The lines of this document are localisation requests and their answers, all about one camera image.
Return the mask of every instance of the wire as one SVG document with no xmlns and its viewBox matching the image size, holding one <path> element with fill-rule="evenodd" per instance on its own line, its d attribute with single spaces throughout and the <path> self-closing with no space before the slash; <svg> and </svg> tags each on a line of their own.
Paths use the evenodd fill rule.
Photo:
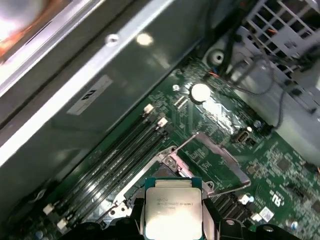
<svg viewBox="0 0 320 240">
<path fill-rule="evenodd" d="M 216 77 L 216 78 L 220 78 L 217 74 L 215 74 L 215 73 L 213 73 L 213 72 L 211 72 L 211 71 L 209 72 L 209 74 L 212 75 L 212 76 L 214 76 L 214 77 Z"/>
<path fill-rule="evenodd" d="M 276 34 L 277 31 L 276 30 L 273 30 L 272 28 L 268 28 L 267 29 L 268 32 L 272 33 L 272 34 Z"/>
<path fill-rule="evenodd" d="M 269 60 L 269 57 L 268 57 L 268 55 L 267 55 L 264 47 L 262 46 L 262 44 L 260 43 L 260 41 L 258 40 L 258 38 L 256 37 L 256 35 L 254 35 L 251 31 L 249 31 L 249 33 L 250 33 L 253 41 L 257 44 L 259 50 L 261 51 L 262 56 L 263 56 L 263 58 L 264 58 L 264 60 L 265 60 L 266 66 L 267 66 L 267 68 L 269 69 L 269 72 L 270 72 L 271 83 L 270 83 L 269 87 L 268 87 L 266 90 L 264 90 L 264 91 L 262 91 L 262 92 L 259 93 L 259 95 L 264 95 L 264 94 L 268 93 L 268 92 L 272 89 L 272 87 L 274 86 L 274 84 L 277 82 L 277 81 L 276 81 L 276 77 L 275 77 L 275 71 L 274 71 L 274 69 L 273 69 L 272 66 L 271 66 L 271 62 L 270 62 L 270 60 Z"/>
<path fill-rule="evenodd" d="M 239 85 L 243 80 L 245 80 L 245 78 L 249 76 L 252 73 L 252 71 L 257 67 L 258 60 L 259 59 L 254 60 L 252 64 L 248 67 L 248 69 L 238 79 L 233 81 L 233 84 Z"/>
<path fill-rule="evenodd" d="M 283 90 L 280 95 L 279 108 L 278 108 L 278 120 L 276 125 L 272 128 L 272 130 L 274 131 L 278 130 L 284 121 L 284 100 L 285 100 L 286 93 L 287 92 Z"/>
</svg>

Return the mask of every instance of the black cable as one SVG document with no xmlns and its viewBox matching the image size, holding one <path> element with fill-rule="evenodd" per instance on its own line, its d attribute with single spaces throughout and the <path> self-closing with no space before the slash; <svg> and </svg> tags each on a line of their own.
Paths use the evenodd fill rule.
<svg viewBox="0 0 320 240">
<path fill-rule="evenodd" d="M 246 94 L 249 94 L 249 95 L 252 95 L 252 96 L 261 96 L 261 95 L 264 95 L 266 93 L 268 93 L 272 87 L 274 86 L 274 84 L 277 82 L 276 81 L 276 77 L 275 77 L 275 71 L 274 69 L 272 68 L 271 66 L 271 61 L 270 61 L 270 57 L 266 54 L 265 50 L 264 50 L 264 47 L 262 46 L 262 44 L 259 42 L 259 40 L 257 39 L 257 37 L 250 31 L 250 34 L 252 36 L 252 39 L 255 41 L 255 43 L 258 45 L 261 53 L 262 53 L 262 56 L 256 56 L 253 58 L 253 63 L 252 65 L 249 67 L 249 69 L 240 77 L 241 81 L 244 80 L 255 68 L 258 60 L 260 59 L 264 59 L 265 62 L 266 62 L 266 65 L 267 65 L 267 68 L 270 72 L 270 77 L 271 77 L 271 82 L 269 84 L 269 86 L 261 91 L 261 92 L 252 92 L 250 90 L 247 90 L 245 88 L 242 88 L 242 87 L 239 87 L 237 85 L 234 84 L 234 82 L 232 82 L 232 80 L 226 80 L 224 77 L 218 77 L 218 79 L 222 82 L 224 82 L 226 85 L 228 85 L 230 88 L 232 89 L 235 89 L 235 90 L 238 90 L 240 92 L 243 92 L 243 93 L 246 93 Z M 232 74 L 233 72 L 235 71 L 235 67 L 233 67 L 231 69 L 231 71 L 227 74 L 228 76 L 230 76 L 230 73 Z"/>
<path fill-rule="evenodd" d="M 239 3 L 235 20 L 233 19 L 233 26 L 231 27 L 227 43 L 224 49 L 224 56 L 222 63 L 218 67 L 218 75 L 224 77 L 227 69 L 231 63 L 233 55 L 234 43 L 236 41 L 237 30 L 242 25 L 244 18 L 249 14 L 258 1 L 256 0 L 242 0 Z"/>
<path fill-rule="evenodd" d="M 249 67 L 247 68 L 247 70 L 245 70 L 245 72 L 243 74 L 241 74 L 241 76 L 239 78 L 237 78 L 235 81 L 233 81 L 234 85 L 239 85 L 243 80 L 246 79 L 247 76 L 249 76 L 253 70 L 255 70 L 255 68 L 257 67 L 259 59 L 254 60 Z"/>
<path fill-rule="evenodd" d="M 284 100 L 285 100 L 286 93 L 287 92 L 285 90 L 282 90 L 282 93 L 280 95 L 278 121 L 277 121 L 276 125 L 272 128 L 272 130 L 274 130 L 274 131 L 278 130 L 284 121 Z"/>
</svg>

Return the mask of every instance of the metal panel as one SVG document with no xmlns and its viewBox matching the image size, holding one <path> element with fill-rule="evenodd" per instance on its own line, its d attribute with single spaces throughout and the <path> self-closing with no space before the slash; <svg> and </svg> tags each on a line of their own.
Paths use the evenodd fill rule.
<svg viewBox="0 0 320 240">
<path fill-rule="evenodd" d="M 151 1 L 118 32 L 116 46 L 101 48 L 0 148 L 0 188 L 5 196 L 0 198 L 0 216 L 5 218 L 13 204 L 47 179 L 65 176 L 173 69 L 201 38 L 206 4 Z M 137 43 L 141 32 L 148 33 L 153 44 Z M 68 74 L 62 72 L 56 81 L 63 82 Z M 80 115 L 67 114 L 104 75 L 113 83 Z"/>
<path fill-rule="evenodd" d="M 69 68 L 69 75 L 64 76 L 64 79 L 59 80 L 59 83 L 57 83 L 55 79 L 57 75 L 65 71 L 63 69 L 74 58 L 80 55 L 84 51 L 84 48 L 96 39 L 97 35 L 101 34 L 101 31 L 105 31 L 114 18 L 126 8 L 130 8 L 130 4 L 133 4 L 132 2 L 133 0 L 122 0 L 121 2 L 105 0 L 99 8 L 93 11 L 91 15 L 68 34 L 54 50 L 46 54 L 14 86 L 0 97 L 0 146 L 25 124 L 52 97 L 55 91 L 62 87 L 72 74 L 79 70 L 104 45 L 104 40 L 101 38 L 98 44 L 91 47 L 90 53 L 86 53 L 86 57 L 82 57 L 83 61 L 78 62 L 77 66 L 72 68 L 72 71 Z M 118 25 L 115 31 L 120 29 L 124 24 L 125 22 L 122 22 L 121 25 Z M 39 92 L 43 92 L 46 88 L 50 88 L 49 93 L 36 97 Z M 22 115 L 21 109 L 26 106 L 28 110 L 24 111 L 25 113 Z"/>
<path fill-rule="evenodd" d="M 0 97 L 104 2 L 105 0 L 71 1 L 30 42 L 0 65 Z"/>
</svg>

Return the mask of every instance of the silver metal plate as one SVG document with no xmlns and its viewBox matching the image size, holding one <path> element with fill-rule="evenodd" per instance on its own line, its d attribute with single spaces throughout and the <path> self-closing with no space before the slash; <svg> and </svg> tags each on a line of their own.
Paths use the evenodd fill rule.
<svg viewBox="0 0 320 240">
<path fill-rule="evenodd" d="M 145 200 L 145 235 L 148 239 L 201 238 L 203 210 L 200 189 L 151 187 L 146 191 Z"/>
</svg>

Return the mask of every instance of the green circuit board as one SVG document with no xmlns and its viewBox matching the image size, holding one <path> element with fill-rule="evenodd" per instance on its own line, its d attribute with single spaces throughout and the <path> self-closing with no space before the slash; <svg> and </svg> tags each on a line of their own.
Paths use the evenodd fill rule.
<svg viewBox="0 0 320 240">
<path fill-rule="evenodd" d="M 190 88 L 198 83 L 211 88 L 211 98 L 202 104 L 195 104 L 190 99 Z M 268 124 L 255 111 L 223 82 L 208 75 L 208 69 L 201 61 L 191 58 L 157 86 L 60 184 L 47 202 L 53 203 L 70 189 L 114 139 L 126 132 L 147 104 L 152 104 L 157 114 L 165 116 L 174 131 L 137 164 L 126 181 L 154 155 L 170 146 L 180 146 L 201 131 L 223 145 L 251 179 L 251 186 L 238 192 L 253 196 L 250 210 L 263 216 L 259 222 L 249 218 L 253 224 L 251 230 L 268 222 L 290 231 L 286 222 L 296 221 L 299 227 L 292 230 L 294 235 L 320 240 L 319 172 L 307 170 L 306 161 L 276 132 L 269 131 Z M 248 135 L 241 141 L 239 137 L 243 132 Z M 183 147 L 179 156 L 196 176 L 205 182 L 212 181 L 214 190 L 239 183 L 224 160 L 196 140 Z M 157 170 L 158 166 L 151 168 L 148 176 L 152 169 Z M 142 184 L 144 177 L 135 188 Z M 132 189 L 130 191 L 127 196 L 132 195 Z"/>
</svg>

